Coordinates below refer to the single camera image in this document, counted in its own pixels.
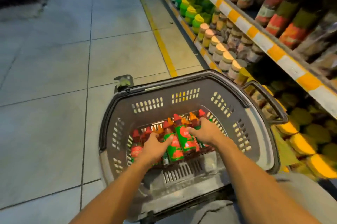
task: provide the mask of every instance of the red bottle cap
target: red bottle cap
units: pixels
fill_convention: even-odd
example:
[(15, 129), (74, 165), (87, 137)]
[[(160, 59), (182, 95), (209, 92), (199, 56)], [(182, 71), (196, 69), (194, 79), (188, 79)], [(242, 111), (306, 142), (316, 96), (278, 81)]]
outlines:
[(178, 114), (174, 114), (173, 119), (174, 119), (174, 121), (176, 121), (176, 120), (180, 120), (181, 117)]
[(134, 138), (134, 137), (139, 137), (139, 132), (138, 132), (137, 129), (133, 131), (132, 137), (133, 137), (133, 138)]
[(166, 129), (166, 128), (169, 128), (171, 125), (165, 120), (164, 123), (163, 123), (163, 128)]
[(202, 116), (204, 116), (206, 113), (202, 110), (202, 109), (200, 109), (199, 110), (199, 118), (201, 118)]
[(146, 127), (145, 133), (146, 133), (146, 134), (152, 133), (152, 130), (151, 130), (151, 128), (150, 128), (149, 126)]

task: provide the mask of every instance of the person's right hand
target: person's right hand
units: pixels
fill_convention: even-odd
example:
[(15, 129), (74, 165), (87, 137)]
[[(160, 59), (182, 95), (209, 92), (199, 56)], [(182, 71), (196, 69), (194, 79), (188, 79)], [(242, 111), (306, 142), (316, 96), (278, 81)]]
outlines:
[(191, 127), (188, 127), (187, 129), (191, 135), (197, 137), (201, 142), (217, 146), (217, 141), (224, 139), (224, 137), (229, 139), (229, 137), (226, 137), (213, 122), (210, 122), (204, 117), (200, 118), (200, 122), (201, 128), (199, 130)]

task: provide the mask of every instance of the yellow floor line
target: yellow floor line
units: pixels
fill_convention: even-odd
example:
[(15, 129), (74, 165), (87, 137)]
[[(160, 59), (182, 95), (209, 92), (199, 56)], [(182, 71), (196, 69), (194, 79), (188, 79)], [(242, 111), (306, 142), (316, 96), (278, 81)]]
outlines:
[(147, 5), (145, 3), (145, 0), (140, 0), (140, 1), (141, 1), (141, 5), (143, 6), (145, 15), (146, 15), (147, 19), (149, 20), (150, 27), (152, 29), (154, 38), (156, 39), (156, 41), (158, 43), (159, 50), (161, 52), (161, 55), (163, 56), (164, 62), (166, 64), (166, 66), (167, 66), (167, 69), (169, 70), (170, 76), (171, 77), (176, 77), (176, 76), (178, 76), (177, 71), (176, 71), (176, 69), (175, 69), (175, 67), (173, 65), (173, 62), (171, 60), (170, 55), (168, 54), (166, 46), (165, 46), (165, 44), (164, 44), (164, 42), (163, 42), (163, 40), (162, 40), (162, 38), (160, 36), (158, 28), (157, 28), (156, 24), (153, 21), (152, 14), (151, 14), (149, 8), (147, 7)]

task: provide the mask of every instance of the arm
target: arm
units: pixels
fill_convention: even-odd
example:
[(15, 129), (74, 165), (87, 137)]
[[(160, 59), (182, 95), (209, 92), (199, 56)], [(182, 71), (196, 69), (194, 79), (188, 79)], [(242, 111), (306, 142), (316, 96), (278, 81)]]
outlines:
[(214, 145), (220, 153), (248, 223), (320, 223), (289, 197), (272, 176), (246, 157), (214, 123), (205, 118), (200, 120), (201, 129), (189, 128), (189, 132), (200, 141)]
[(164, 154), (172, 140), (160, 143), (151, 133), (142, 153), (114, 182), (96, 196), (70, 224), (122, 224), (146, 172)]

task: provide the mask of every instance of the person's left hand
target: person's left hand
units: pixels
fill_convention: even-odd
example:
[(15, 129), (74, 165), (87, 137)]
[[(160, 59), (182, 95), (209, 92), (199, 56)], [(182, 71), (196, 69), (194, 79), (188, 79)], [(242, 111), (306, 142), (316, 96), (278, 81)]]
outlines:
[(164, 142), (159, 142), (158, 136), (155, 132), (150, 134), (149, 139), (144, 143), (141, 154), (137, 158), (137, 161), (143, 162), (148, 168), (151, 168), (152, 165), (158, 162), (173, 141), (172, 138), (168, 138)]

